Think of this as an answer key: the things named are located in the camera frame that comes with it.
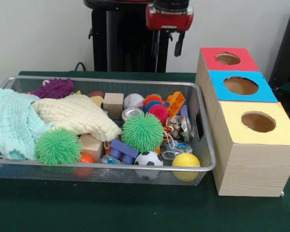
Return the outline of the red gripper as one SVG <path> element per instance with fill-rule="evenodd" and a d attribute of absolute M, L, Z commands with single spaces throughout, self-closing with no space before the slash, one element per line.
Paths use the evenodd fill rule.
<path fill-rule="evenodd" d="M 145 9 L 146 26 L 153 30 L 152 36 L 152 55 L 157 57 L 159 54 L 160 31 L 163 29 L 175 30 L 179 33 L 178 41 L 174 49 L 174 56 L 179 57 L 182 52 L 185 31 L 189 30 L 193 18 L 194 10 L 188 6 L 183 11 L 171 12 L 162 10 L 154 6 L 153 3 L 147 4 Z"/>

